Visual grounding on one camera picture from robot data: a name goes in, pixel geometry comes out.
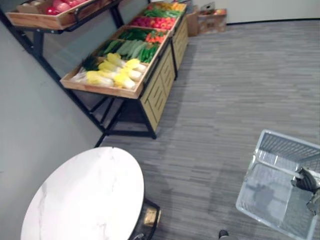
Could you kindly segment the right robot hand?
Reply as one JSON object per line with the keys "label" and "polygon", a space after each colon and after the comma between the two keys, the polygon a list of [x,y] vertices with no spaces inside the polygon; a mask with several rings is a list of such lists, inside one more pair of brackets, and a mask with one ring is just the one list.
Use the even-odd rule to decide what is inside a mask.
{"label": "right robot hand", "polygon": [[306,206],[316,216],[320,213],[320,173],[304,167],[301,167],[297,173],[300,177],[291,180],[291,184],[312,193]]}

